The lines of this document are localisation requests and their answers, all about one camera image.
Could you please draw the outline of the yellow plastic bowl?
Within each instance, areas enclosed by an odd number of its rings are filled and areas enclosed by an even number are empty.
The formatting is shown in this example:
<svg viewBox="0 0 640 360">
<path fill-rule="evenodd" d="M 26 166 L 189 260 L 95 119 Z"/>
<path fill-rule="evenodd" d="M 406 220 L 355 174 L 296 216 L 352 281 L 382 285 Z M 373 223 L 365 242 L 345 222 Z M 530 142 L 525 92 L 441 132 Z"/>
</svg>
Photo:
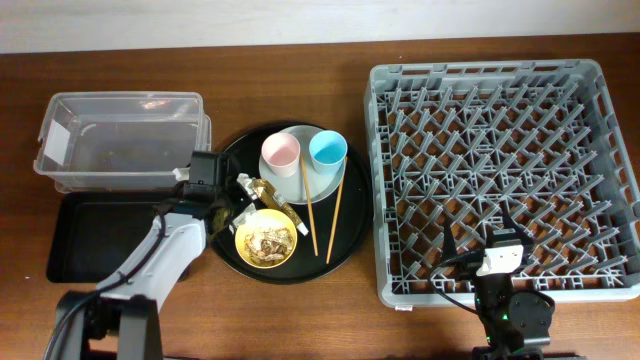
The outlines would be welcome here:
<svg viewBox="0 0 640 360">
<path fill-rule="evenodd" d="M 295 252 L 297 229 L 284 213 L 261 209 L 239 220 L 234 241 L 246 264 L 257 269 L 272 269 L 287 262 Z"/>
</svg>

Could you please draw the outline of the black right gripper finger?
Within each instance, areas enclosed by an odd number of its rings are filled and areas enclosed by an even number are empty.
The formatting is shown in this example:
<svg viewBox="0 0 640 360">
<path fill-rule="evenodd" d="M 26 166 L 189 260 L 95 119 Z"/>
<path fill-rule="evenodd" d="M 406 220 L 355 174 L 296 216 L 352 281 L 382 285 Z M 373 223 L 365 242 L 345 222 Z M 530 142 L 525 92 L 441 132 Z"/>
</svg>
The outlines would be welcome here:
<svg viewBox="0 0 640 360">
<path fill-rule="evenodd" d="M 527 235 L 527 233 L 519 227 L 519 225 L 512 219 L 509 214 L 509 207 L 507 203 L 501 204 L 501 213 L 503 226 L 506 229 L 512 230 L 512 234 L 520 240 L 522 245 L 532 245 L 533 239 Z"/>
<path fill-rule="evenodd" d="M 446 219 L 443 224 L 443 249 L 442 259 L 449 260 L 456 256 L 455 238 L 451 230 L 452 222 Z"/>
</svg>

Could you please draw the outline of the food scraps and rice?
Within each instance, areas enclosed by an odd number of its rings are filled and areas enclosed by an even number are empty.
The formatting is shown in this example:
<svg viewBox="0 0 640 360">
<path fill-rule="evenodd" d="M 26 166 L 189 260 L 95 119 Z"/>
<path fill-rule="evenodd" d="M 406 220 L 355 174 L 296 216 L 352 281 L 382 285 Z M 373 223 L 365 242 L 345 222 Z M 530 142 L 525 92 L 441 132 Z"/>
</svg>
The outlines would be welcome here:
<svg viewBox="0 0 640 360">
<path fill-rule="evenodd" d="M 249 259 L 258 266 L 271 266 L 284 261 L 293 251 L 293 238 L 287 228 L 255 229 L 244 238 Z"/>
</svg>

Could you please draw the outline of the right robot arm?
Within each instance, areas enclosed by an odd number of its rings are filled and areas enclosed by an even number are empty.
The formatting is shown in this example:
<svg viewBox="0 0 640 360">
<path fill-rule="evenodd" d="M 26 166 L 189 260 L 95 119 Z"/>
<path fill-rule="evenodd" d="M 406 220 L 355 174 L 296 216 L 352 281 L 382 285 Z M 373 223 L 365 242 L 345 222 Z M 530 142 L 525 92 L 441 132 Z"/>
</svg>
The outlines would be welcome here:
<svg viewBox="0 0 640 360">
<path fill-rule="evenodd" d="M 474 359 L 541 359 L 550 343 L 554 300 L 537 290 L 517 290 L 512 277 L 524 270 L 534 241 L 501 206 L 502 227 L 487 235 L 485 247 L 464 254 L 461 278 L 474 286 L 475 312 L 487 344 L 472 350 Z"/>
</svg>

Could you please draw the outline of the white paper napkin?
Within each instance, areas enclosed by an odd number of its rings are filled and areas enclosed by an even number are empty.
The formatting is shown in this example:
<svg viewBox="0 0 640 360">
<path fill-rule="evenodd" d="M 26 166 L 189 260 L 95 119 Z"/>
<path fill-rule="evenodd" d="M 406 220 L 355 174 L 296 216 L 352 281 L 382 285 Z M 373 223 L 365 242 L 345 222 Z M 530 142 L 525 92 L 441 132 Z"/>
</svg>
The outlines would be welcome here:
<svg viewBox="0 0 640 360">
<path fill-rule="evenodd" d="M 232 234 L 236 230 L 247 223 L 250 223 L 256 216 L 257 210 L 253 203 L 250 203 L 238 216 L 236 216 L 229 224 L 229 230 Z"/>
</svg>

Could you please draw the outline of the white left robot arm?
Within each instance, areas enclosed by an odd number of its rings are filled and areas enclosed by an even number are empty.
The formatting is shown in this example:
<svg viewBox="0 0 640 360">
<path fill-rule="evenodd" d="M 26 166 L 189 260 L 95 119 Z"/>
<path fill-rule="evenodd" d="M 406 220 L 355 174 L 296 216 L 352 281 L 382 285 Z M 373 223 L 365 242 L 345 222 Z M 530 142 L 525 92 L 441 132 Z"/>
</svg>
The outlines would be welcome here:
<svg viewBox="0 0 640 360">
<path fill-rule="evenodd" d="M 219 235 L 238 242 L 250 265 L 282 265 L 305 224 L 283 200 L 258 210 L 254 179 L 226 153 L 195 151 L 185 179 L 153 209 L 149 232 L 91 292 L 66 293 L 56 307 L 47 359 L 161 359 L 160 309 L 189 265 Z"/>
</svg>

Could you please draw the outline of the wooden chopstick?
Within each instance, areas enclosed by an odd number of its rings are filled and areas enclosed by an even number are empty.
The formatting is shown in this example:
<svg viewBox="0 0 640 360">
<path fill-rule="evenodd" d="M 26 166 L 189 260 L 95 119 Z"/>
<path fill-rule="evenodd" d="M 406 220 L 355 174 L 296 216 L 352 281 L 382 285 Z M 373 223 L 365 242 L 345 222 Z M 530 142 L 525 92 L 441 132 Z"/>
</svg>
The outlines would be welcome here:
<svg viewBox="0 0 640 360">
<path fill-rule="evenodd" d="M 302 173 L 303 181 L 304 181 L 304 188 L 305 188 L 305 194 L 306 194 L 307 210 L 308 210 L 308 216 L 309 216 L 309 222 L 310 222 L 310 230 L 311 230 L 311 236 L 312 236 L 312 242 L 313 242 L 314 255 L 317 257 L 319 255 L 319 251 L 318 251 L 317 234 L 316 234 L 316 228 L 315 228 L 313 203 L 311 201 L 311 192 L 310 192 L 310 186 L 309 186 L 309 178 L 308 178 L 307 170 L 306 170 L 307 169 L 306 168 L 306 162 L 305 162 L 305 159 L 304 159 L 304 156 L 302 155 L 302 153 L 300 154 L 300 166 L 301 166 L 301 173 Z"/>
<path fill-rule="evenodd" d="M 334 214 L 333 214 L 331 232 L 330 232 L 330 237 L 329 237 L 326 261 L 325 261 L 325 263 L 327 265 L 330 263 L 331 256 L 332 256 L 332 251 L 333 251 L 333 247 L 334 247 L 334 241 L 335 241 L 335 236 L 336 236 L 336 231 L 337 231 L 336 229 L 337 229 L 338 217 L 339 217 L 339 212 L 340 212 L 340 207 L 341 207 L 342 193 L 343 193 L 343 186 L 344 186 L 344 181 L 345 181 L 345 177 L 346 177 L 347 165 L 348 165 L 348 157 L 345 157 L 345 159 L 344 159 L 344 173 L 343 173 L 341 181 L 339 183 L 338 192 L 337 192 L 337 196 L 336 196 L 336 202 L 335 202 L 335 206 L 334 206 Z"/>
</svg>

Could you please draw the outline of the gold foil wrapper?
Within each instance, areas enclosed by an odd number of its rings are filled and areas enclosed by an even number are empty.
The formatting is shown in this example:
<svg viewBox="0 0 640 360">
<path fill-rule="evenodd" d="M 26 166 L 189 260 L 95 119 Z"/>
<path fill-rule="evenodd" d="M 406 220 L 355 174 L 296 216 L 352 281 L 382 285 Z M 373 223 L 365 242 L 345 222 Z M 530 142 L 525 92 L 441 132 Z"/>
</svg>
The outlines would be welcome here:
<svg viewBox="0 0 640 360">
<path fill-rule="evenodd" d="M 240 173 L 236 181 L 249 198 L 252 200 L 260 200 L 269 209 L 281 211 L 293 222 L 296 229 L 303 236 L 309 234 L 309 229 L 296 211 L 268 180 L 254 178 L 245 173 Z"/>
</svg>

